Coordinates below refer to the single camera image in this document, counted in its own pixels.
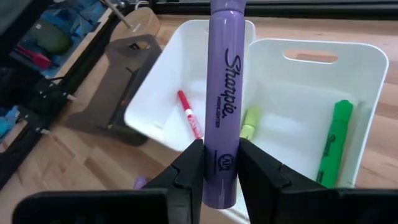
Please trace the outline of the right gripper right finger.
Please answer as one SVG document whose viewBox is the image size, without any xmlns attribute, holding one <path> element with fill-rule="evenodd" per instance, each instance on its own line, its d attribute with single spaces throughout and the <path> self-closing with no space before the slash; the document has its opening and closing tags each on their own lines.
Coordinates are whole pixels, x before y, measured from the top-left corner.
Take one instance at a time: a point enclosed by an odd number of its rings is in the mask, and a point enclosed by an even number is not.
<svg viewBox="0 0 398 224">
<path fill-rule="evenodd" d="M 238 177 L 251 223 L 397 223 L 397 191 L 327 189 L 240 140 Z"/>
</svg>

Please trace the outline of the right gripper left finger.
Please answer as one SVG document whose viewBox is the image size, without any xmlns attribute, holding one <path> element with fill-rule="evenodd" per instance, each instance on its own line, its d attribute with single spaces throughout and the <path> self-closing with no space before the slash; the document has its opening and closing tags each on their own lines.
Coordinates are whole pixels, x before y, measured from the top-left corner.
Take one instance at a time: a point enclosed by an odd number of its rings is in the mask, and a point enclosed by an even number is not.
<svg viewBox="0 0 398 224">
<path fill-rule="evenodd" d="M 40 192 L 14 209 L 14 223 L 199 223 L 204 145 L 197 139 L 138 190 Z"/>
</svg>

